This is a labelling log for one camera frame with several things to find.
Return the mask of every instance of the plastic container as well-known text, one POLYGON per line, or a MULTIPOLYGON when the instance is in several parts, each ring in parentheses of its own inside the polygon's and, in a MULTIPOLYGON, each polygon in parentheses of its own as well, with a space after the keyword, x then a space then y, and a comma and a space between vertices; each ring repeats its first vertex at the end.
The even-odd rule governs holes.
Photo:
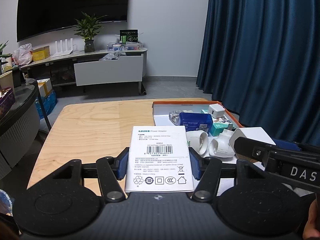
POLYGON ((138 50, 138 49, 140 49, 140 47, 141 47, 141 44, 138 42, 128 42, 127 41, 125 44, 125 48, 127 50, 138 50))
POLYGON ((210 114, 200 113, 180 113, 179 125, 184 125, 186 131, 205 131, 209 133, 212 127, 213 121, 210 114))

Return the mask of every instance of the potted plant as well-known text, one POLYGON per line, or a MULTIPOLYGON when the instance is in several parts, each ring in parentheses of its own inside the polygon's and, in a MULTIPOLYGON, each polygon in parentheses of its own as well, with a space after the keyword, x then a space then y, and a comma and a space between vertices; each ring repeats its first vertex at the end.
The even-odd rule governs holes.
POLYGON ((8 63, 7 61, 1 62, 1 58, 12 57, 12 54, 2 54, 3 49, 7 46, 9 41, 0 44, 0 74, 2 74, 2 65, 8 63))
POLYGON ((82 12, 84 15, 83 20, 77 20, 76 25, 76 32, 75 35, 79 35, 84 39, 84 52, 94 52, 94 44, 93 44, 93 38, 100 32, 98 31, 101 28, 101 25, 99 25, 99 19, 101 17, 96 17, 94 14, 93 16, 89 16, 86 13, 82 12))

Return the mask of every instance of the wooden table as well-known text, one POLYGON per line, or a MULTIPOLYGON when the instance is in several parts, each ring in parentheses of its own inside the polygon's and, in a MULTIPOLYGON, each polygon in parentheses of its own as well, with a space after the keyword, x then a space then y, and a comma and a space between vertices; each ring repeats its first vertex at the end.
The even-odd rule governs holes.
MULTIPOLYGON (((207 101, 204 98, 159 100, 207 101)), ((105 156, 116 157, 130 146, 133 126, 154 125, 154 101, 129 100, 65 106, 41 149, 28 187, 72 159, 95 163, 105 156)), ((124 180, 119 183, 124 189, 124 180)), ((97 179, 85 179, 85 186, 100 195, 97 179)))

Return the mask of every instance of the blue gripper pad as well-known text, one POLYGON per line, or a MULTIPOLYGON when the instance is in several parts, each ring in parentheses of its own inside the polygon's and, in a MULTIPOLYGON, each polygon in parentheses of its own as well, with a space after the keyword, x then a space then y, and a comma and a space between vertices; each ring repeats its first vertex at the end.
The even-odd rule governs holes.
POLYGON ((190 154, 192 175, 196 180, 200 180, 201 179, 201 168, 200 168, 201 161, 199 160, 199 158, 197 158, 199 155, 192 148, 189 148, 189 154, 190 154))
POLYGON ((128 157, 129 147, 125 148, 116 158, 114 169, 116 170, 117 180, 124 179, 124 176, 127 173, 128 157))
POLYGON ((272 139, 275 144, 284 150, 291 150, 291 151, 301 151, 301 149, 293 142, 278 140, 278 139, 272 139))

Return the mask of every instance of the recycling symbol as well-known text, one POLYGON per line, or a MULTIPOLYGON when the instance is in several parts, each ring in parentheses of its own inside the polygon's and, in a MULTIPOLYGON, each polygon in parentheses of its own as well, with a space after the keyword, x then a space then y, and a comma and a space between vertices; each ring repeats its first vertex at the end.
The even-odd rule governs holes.
POLYGON ((143 179, 142 179, 142 177, 141 176, 136 176, 134 179, 133 179, 133 182, 135 183, 135 184, 142 184, 142 182, 143 182, 143 179))

